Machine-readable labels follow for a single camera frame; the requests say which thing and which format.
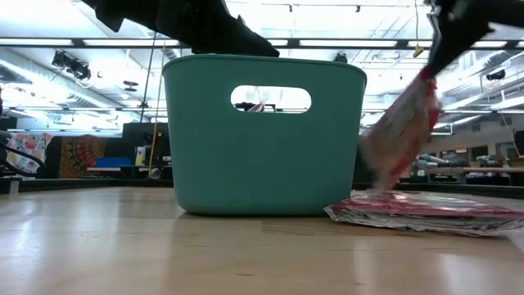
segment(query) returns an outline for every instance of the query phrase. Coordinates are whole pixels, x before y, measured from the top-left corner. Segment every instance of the cable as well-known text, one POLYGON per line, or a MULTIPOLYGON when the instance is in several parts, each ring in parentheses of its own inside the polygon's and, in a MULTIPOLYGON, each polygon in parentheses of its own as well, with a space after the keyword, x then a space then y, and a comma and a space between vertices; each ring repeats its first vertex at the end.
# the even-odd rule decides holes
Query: cable
MULTIPOLYGON (((151 56, 149 57, 149 67, 147 67, 146 87, 144 89, 144 98, 142 100, 142 111, 140 112, 140 122, 139 122, 139 124, 142 124, 142 120, 144 118, 144 111, 146 109, 147 86, 149 85, 149 75, 151 74, 151 64, 153 62, 153 54, 155 53, 156 35, 157 35, 157 32, 155 32, 155 35, 153 35, 153 44, 151 45, 151 56)), ((135 174, 135 170, 136 170, 136 169, 134 169, 134 167, 137 164, 137 155, 138 155, 137 139, 134 139, 133 172, 131 172, 131 177, 132 178, 134 178, 134 174, 135 174)))
POLYGON ((418 4, 417 0, 415 1, 415 39, 417 40, 417 47, 418 47, 418 4))
MULTIPOLYGON (((164 50, 162 50, 162 62, 161 65, 164 66, 164 50)), ((147 169, 147 175, 151 178, 151 168, 153 166, 153 154, 155 153, 155 144, 156 144, 156 124, 158 124, 158 108, 160 106, 160 89, 162 87, 162 75, 160 75, 160 82, 158 83, 158 97, 156 98, 156 113, 155 113, 155 127, 153 127, 153 143, 151 144, 151 154, 149 155, 149 167, 147 169)))

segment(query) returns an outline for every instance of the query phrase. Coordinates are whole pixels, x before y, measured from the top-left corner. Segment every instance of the ceiling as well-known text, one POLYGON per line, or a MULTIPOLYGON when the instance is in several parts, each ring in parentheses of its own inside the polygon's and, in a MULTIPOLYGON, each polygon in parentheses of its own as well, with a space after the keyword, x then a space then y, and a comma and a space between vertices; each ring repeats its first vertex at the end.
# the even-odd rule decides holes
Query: ceiling
MULTIPOLYGON (((345 38, 345 39, 431 39, 432 28, 425 14, 430 7, 423 0, 239 0, 226 1, 233 16, 241 15, 253 31, 265 38, 345 38)), ((71 39, 152 39, 154 32, 125 20, 119 32, 99 22, 94 12, 80 1, 71 0, 0 0, 1 38, 71 38, 71 39)), ((522 39, 524 31, 495 26, 486 40, 522 39)), ((34 118, 62 124, 74 129, 114 129, 129 121, 140 120, 138 111, 39 110, 38 107, 149 107, 165 108, 165 92, 160 86, 161 69, 169 58, 160 49, 86 49, 67 48, 71 57, 88 63, 93 77, 75 82, 72 75, 52 65, 55 48, 0 48, 0 66, 33 82, 32 85, 4 83, 5 107, 33 107, 33 110, 10 111, 7 116, 34 118), (136 92, 124 89, 124 81, 138 84, 136 92)), ((281 57, 330 61, 341 50, 280 49, 281 57)), ((385 109, 408 85, 427 62, 428 51, 414 58, 411 50, 342 50, 348 62, 365 71, 368 85, 363 109, 385 109)), ((175 56, 185 56, 188 49, 174 49, 175 56)), ((450 65, 438 78, 439 94, 448 111, 490 110, 507 98, 519 98, 521 63, 518 52, 469 52, 450 65), (506 79, 488 81, 486 74, 506 69, 506 79)), ((258 100, 252 89, 244 92, 246 101, 258 100)), ((286 108, 307 107, 294 92, 267 92, 263 97, 285 104, 286 108)), ((521 104, 515 100, 512 109, 521 104)), ((448 114, 440 120, 444 126, 478 114, 448 114)), ((149 121, 156 116, 148 111, 149 121)), ((165 111, 158 113, 166 117, 165 111)), ((363 115, 363 125, 372 125, 380 113, 363 115)))

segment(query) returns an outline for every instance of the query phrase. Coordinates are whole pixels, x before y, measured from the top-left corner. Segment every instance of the fluorescent light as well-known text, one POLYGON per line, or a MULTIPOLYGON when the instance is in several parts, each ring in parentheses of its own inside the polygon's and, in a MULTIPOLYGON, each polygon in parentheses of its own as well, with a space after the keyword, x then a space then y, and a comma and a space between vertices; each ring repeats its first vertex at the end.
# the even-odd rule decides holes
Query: fluorescent light
POLYGON ((444 110, 454 110, 454 109, 457 109, 459 107, 465 107, 467 106, 468 104, 472 103, 472 102, 475 102, 477 100, 479 100, 480 98, 478 97, 478 95, 476 96, 473 96, 473 97, 470 97, 470 98, 465 98, 461 101, 458 101, 458 102, 454 102, 450 105, 447 105, 444 107, 444 110))
POLYGON ((159 123, 167 123, 167 118, 165 117, 162 117, 162 118, 151 118, 151 123, 155 123, 156 122, 159 122, 159 123))
POLYGON ((341 46, 341 47, 395 47, 396 41, 388 40, 302 40, 301 46, 341 46))
POLYGON ((273 46, 286 46, 287 40, 268 40, 273 46))
POLYGON ((70 39, 0 39, 0 45, 55 45, 71 46, 70 39))
MULTIPOLYGON (((425 47, 425 48, 430 48, 431 45, 433 44, 432 41, 418 41, 418 46, 422 46, 422 47, 425 47)), ((417 41, 409 41, 408 42, 408 47, 416 47, 417 46, 417 41)))
POLYGON ((93 135, 118 135, 122 134, 118 129, 107 130, 81 130, 81 129, 8 129, 7 132, 24 133, 24 132, 45 132, 45 133, 63 133, 63 134, 93 134, 93 135))
POLYGON ((500 110, 500 109, 504 109, 504 108, 509 108, 509 107, 515 107, 515 106, 518 106, 518 105, 522 105, 523 103, 524 103, 524 97, 510 98, 510 99, 506 99, 506 100, 503 100, 502 102, 494 104, 493 106, 491 106, 491 109, 492 110, 500 110))
POLYGON ((524 114, 524 110, 505 110, 497 111, 499 114, 524 114))
POLYGON ((13 107, 10 109, 16 110, 32 110, 32 111, 63 111, 63 107, 13 107))
POLYGON ((10 110, 9 112, 15 113, 15 114, 18 114, 18 115, 23 115, 23 116, 30 116, 30 117, 36 118, 36 119, 47 120, 47 116, 45 116, 43 113, 39 113, 39 112, 36 112, 36 111, 10 110))
MULTIPOLYGON (((122 111, 142 111, 141 107, 123 107, 122 111)), ((156 111, 156 107, 146 107, 144 111, 156 111)), ((167 111, 167 107, 159 107, 158 111, 167 111)))
POLYGON ((487 110, 479 110, 479 111, 473 111, 473 110, 443 110, 442 111, 445 114, 490 114, 493 111, 487 111, 487 110))
POLYGON ((177 46, 179 42, 173 39, 85 39, 84 43, 88 46, 123 46, 123 47, 140 47, 140 46, 177 46))
POLYGON ((472 47, 488 47, 488 48, 501 48, 506 45, 508 41, 478 41, 473 44, 472 47))
POLYGON ((431 135, 453 135, 450 132, 431 132, 431 135))
POLYGON ((468 118, 464 118, 464 119, 456 120, 456 121, 453 122, 452 124, 453 124, 453 125, 461 125, 461 124, 464 124, 464 123, 468 123, 468 122, 471 121, 471 120, 478 119, 478 118, 480 118, 480 117, 481 117, 481 115, 471 116, 471 117, 468 117, 468 118))
POLYGON ((115 107, 70 107, 71 111, 116 111, 115 107))
POLYGON ((447 125, 449 125, 449 123, 436 123, 435 127, 433 127, 433 129, 439 129, 439 128, 442 128, 442 127, 446 127, 447 125))

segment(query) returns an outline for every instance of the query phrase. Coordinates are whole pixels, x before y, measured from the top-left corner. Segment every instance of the ceiling duct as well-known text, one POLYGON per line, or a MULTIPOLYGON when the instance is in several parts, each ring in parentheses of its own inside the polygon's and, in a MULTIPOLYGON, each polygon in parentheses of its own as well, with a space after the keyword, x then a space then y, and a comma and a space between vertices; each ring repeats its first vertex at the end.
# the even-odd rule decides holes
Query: ceiling duct
MULTIPOLYGON (((449 74, 452 77, 450 80, 464 80, 471 81, 468 78, 473 76, 482 77, 488 75, 497 70, 503 68, 503 64, 510 60, 514 60, 523 55, 522 51, 505 51, 500 50, 497 52, 490 53, 488 52, 468 52, 458 59, 459 67, 456 72, 449 74)), ((476 85, 471 85, 468 82, 458 82, 449 88, 442 89, 446 96, 454 96, 457 92, 460 92, 464 89, 468 89, 468 92, 471 92, 471 87, 476 87, 476 85)))
MULTIPOLYGON (((61 87, 61 89, 57 90, 62 90, 64 93, 75 93, 77 97, 82 98, 86 102, 92 103, 97 107, 122 107, 120 104, 113 102, 109 98, 103 97, 90 89, 78 87, 74 81, 61 75, 56 75, 56 73, 35 64, 34 62, 28 61, 27 59, 4 48, 0 48, 0 66, 15 71, 18 75, 23 75, 21 72, 25 72, 28 75, 25 77, 26 79, 32 79, 31 76, 33 76, 38 77, 40 82, 48 81, 50 85, 61 87)), ((129 113, 129 115, 135 120, 138 120, 140 117, 137 113, 129 113)))
POLYGON ((19 75, 15 71, 0 65, 0 83, 31 84, 31 81, 23 75, 19 75))

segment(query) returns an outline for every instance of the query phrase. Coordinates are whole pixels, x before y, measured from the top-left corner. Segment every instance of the spotlight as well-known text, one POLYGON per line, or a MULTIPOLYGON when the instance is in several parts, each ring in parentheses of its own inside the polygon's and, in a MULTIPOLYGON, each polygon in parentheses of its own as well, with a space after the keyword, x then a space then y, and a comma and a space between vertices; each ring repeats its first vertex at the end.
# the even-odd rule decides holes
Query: spotlight
POLYGON ((333 61, 338 61, 338 62, 344 62, 344 63, 347 63, 347 57, 346 57, 346 54, 343 53, 343 52, 339 52, 335 55, 335 58, 333 58, 333 61))
POLYGON ((65 52, 55 52, 52 65, 65 69, 72 74, 75 79, 91 79, 91 70, 87 62, 80 62, 78 59, 68 56, 65 52))
POLYGON ((500 80, 500 79, 504 79, 505 77, 506 77, 506 71, 505 70, 499 70, 499 71, 496 71, 493 74, 486 75, 486 79, 488 79, 489 81, 500 80))
POLYGON ((128 87, 124 88, 124 90, 127 91, 127 92, 136 92, 137 91, 135 88, 133 88, 134 86, 138 86, 137 82, 124 81, 124 85, 128 86, 128 87))

